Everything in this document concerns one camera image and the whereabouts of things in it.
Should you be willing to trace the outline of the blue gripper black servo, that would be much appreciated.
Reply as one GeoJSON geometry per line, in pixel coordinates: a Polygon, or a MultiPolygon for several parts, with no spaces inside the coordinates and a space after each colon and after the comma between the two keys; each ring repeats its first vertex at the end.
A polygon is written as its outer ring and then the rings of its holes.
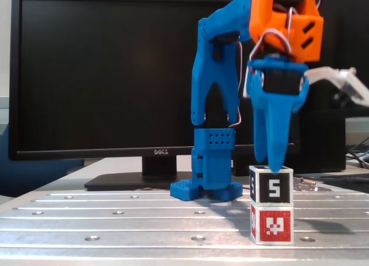
{"type": "Polygon", "coordinates": [[[249,78],[255,158],[259,163],[268,160],[276,173],[287,153],[291,115],[306,101],[309,83],[304,82],[304,73],[308,65],[285,57],[253,59],[248,64],[255,73],[249,78]]]}

